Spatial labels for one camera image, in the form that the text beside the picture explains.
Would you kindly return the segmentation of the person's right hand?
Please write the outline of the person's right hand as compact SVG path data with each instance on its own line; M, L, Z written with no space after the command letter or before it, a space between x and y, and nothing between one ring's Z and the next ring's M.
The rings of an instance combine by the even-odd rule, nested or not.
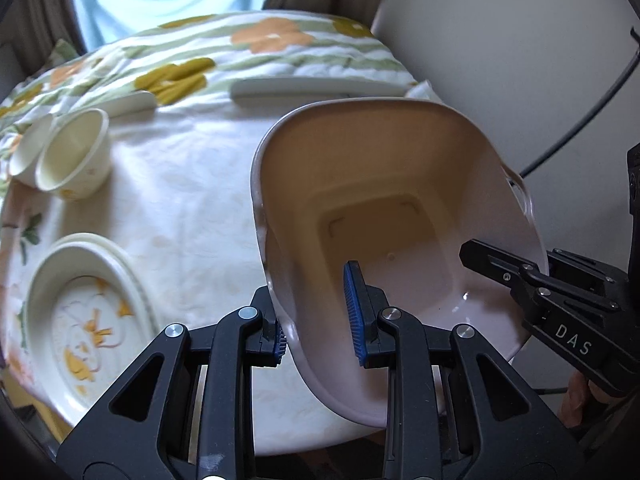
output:
M589 399L594 399L601 404L608 404L611 400L601 388L590 382L582 373L575 372L570 376L558 411L558 417L566 428L575 428L580 425L582 412Z

